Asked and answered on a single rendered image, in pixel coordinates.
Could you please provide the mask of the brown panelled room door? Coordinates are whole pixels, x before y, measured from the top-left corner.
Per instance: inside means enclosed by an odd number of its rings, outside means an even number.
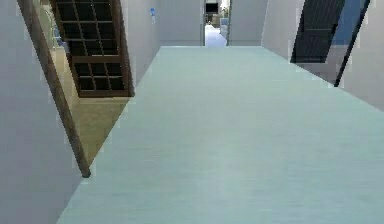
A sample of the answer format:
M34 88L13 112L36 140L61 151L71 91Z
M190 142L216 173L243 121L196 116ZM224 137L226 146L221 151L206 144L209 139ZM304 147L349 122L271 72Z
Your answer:
M135 95L122 0L49 0L81 98Z

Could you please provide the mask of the black room door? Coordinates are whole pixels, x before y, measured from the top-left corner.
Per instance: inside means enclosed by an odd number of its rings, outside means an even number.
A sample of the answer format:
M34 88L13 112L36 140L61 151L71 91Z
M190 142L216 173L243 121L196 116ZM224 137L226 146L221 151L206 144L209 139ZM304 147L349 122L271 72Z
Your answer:
M305 0L292 51L292 63L324 63L345 0Z

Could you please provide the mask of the brown door frame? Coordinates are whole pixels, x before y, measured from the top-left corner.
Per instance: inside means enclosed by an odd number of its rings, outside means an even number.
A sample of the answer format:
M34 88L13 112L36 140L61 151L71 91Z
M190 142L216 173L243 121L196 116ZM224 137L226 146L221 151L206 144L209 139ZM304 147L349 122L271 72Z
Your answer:
M64 89L60 83L59 76L48 47L47 39L38 18L37 7L34 5L33 0L17 0L17 3L39 59L44 77L49 86L50 93L55 102L61 122L66 131L66 135L71 145L78 168L83 178L89 178L91 176L90 166L87 163L81 140L75 128L69 104L65 98Z

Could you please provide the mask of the black door frame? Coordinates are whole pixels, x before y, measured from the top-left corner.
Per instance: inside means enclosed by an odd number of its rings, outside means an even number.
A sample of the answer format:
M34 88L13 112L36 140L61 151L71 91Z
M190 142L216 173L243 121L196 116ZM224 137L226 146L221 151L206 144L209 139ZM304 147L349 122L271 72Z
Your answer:
M341 79L342 79L343 73L344 73L344 71L346 69L347 63L348 63L349 58L351 56L351 52L352 52L354 44L355 44L355 42L357 40L357 36L358 36L358 33L359 33L360 28L362 26L362 23L363 23L365 14L367 12L368 6L370 4L370 1L371 0L360 0L359 17L358 17L358 19L357 19L357 21L355 23L354 30L353 30L353 32L351 34L351 39L349 41L349 45L348 45L347 51L345 53L343 62L341 64L341 67L339 69L337 78L335 80L335 83L334 83L335 87L338 87L340 85L340 83L341 83Z

